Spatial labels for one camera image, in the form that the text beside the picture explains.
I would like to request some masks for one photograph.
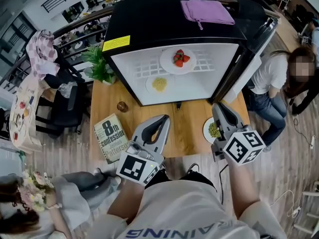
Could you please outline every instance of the red strawberry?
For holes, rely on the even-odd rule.
[[[184,55],[183,62],[186,63],[188,60],[190,60],[190,57],[188,57],[187,55]]]
[[[184,55],[184,52],[183,52],[183,50],[178,50],[178,51],[176,51],[176,54]]]
[[[176,54],[176,55],[173,57],[174,63],[175,63],[178,59],[180,59],[180,56],[179,56],[178,54]]]
[[[183,61],[177,60],[177,61],[175,62],[175,65],[178,66],[178,67],[183,67]]]

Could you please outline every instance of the patterned cloth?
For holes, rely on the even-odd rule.
[[[54,35],[50,31],[39,30],[26,46],[32,73],[39,80],[43,80],[47,74],[56,76],[60,69],[59,64],[53,62],[58,57],[53,40]]]

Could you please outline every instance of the book cover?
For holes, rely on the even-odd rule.
[[[108,164],[119,160],[121,152],[128,148],[128,139],[118,117],[112,114],[93,128]]]

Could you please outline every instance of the green plant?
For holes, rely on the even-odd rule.
[[[111,67],[106,63],[102,56],[102,49],[98,46],[88,47],[86,52],[82,54],[84,61],[91,62],[93,67],[90,71],[85,71],[85,75],[99,80],[112,83],[112,77],[115,76]]]

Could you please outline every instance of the food on plate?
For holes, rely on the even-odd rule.
[[[190,60],[190,57],[185,55],[183,50],[176,51],[175,55],[173,56],[173,63],[177,67],[183,67],[183,64]]]
[[[158,92],[163,92],[167,86],[167,80],[165,78],[156,77],[152,82],[152,87]]]
[[[209,132],[211,137],[214,137],[214,138],[220,137],[220,132],[219,132],[218,128],[216,127],[215,123],[211,123],[209,125],[208,132]]]
[[[187,55],[184,55],[183,62],[186,63],[188,60],[190,60],[190,57],[188,57]]]
[[[182,60],[177,60],[175,62],[175,65],[178,66],[178,67],[183,67],[183,61]]]

